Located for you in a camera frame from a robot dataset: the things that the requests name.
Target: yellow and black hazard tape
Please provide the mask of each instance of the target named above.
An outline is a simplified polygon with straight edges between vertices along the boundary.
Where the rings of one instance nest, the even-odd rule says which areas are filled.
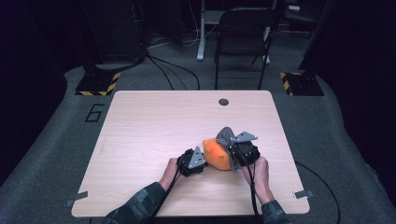
[[[119,80],[119,77],[120,77],[120,73],[114,75],[106,91],[76,91],[76,95],[86,95],[86,96],[110,95],[111,92],[113,92],[113,90],[116,88],[116,84],[117,81]]]
[[[282,78],[283,87],[285,88],[286,94],[292,96],[293,92],[291,91],[290,84],[286,75],[295,75],[299,76],[301,73],[280,73],[280,77]]]

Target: gray carpet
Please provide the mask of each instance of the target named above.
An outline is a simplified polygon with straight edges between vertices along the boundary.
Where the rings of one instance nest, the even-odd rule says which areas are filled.
[[[273,94],[294,159],[303,163],[324,180],[340,204],[341,223],[395,223],[396,212],[373,171],[361,158],[348,137],[337,99],[320,78],[323,97],[291,97],[285,93],[281,72],[298,72],[308,43],[306,34],[276,33],[271,48],[262,89]],[[206,42],[205,60],[196,61],[198,43],[186,48],[165,44],[150,48],[151,55],[176,63],[193,71],[201,90],[214,89],[216,42]],[[227,58],[222,62],[220,90],[253,90],[260,70]],[[123,64],[107,64],[105,68]],[[164,68],[177,90],[196,90],[195,78],[180,69]],[[0,223],[89,223],[75,218],[64,203],[77,192],[95,146],[113,94],[109,96],[76,96],[75,87],[84,75],[82,68],[65,74],[68,90],[64,100],[35,141],[26,156],[0,188]],[[171,90],[162,74],[148,59],[120,75],[115,91]],[[98,122],[85,122],[93,105],[102,111]],[[316,176],[298,166],[305,189],[315,196],[309,199],[310,211],[290,216],[294,223],[335,223],[337,207],[334,198]],[[94,218],[99,223],[101,218]],[[156,223],[251,223],[250,217],[160,218]]]

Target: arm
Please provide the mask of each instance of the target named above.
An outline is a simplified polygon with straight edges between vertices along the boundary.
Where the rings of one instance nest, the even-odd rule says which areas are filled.
[[[254,175],[254,185],[256,196],[262,205],[262,216],[265,224],[286,224],[290,223],[289,218],[283,211],[280,204],[275,200],[269,187],[269,166],[264,157],[259,157],[255,165],[250,165],[250,170]],[[248,168],[242,167],[242,173],[250,185]]]
[[[177,171],[177,159],[169,160],[163,177],[139,190],[127,203],[110,212],[102,224],[147,223],[173,181]],[[185,178],[181,175],[175,186]]]

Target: orange object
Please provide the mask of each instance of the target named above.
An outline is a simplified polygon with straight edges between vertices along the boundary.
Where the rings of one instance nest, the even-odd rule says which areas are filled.
[[[225,151],[224,146],[211,138],[203,141],[204,158],[207,163],[218,168],[219,170],[231,170],[230,156]]]

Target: wooden table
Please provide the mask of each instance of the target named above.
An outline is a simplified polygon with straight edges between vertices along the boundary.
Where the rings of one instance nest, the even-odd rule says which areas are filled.
[[[104,217],[160,180],[169,158],[204,150],[202,141],[225,126],[259,137],[253,144],[269,161],[275,197],[286,213],[307,213],[307,199],[293,196],[303,186],[269,91],[118,91],[78,191],[88,197],[75,201],[73,216]],[[158,216],[252,214],[242,172],[207,166],[172,190]]]

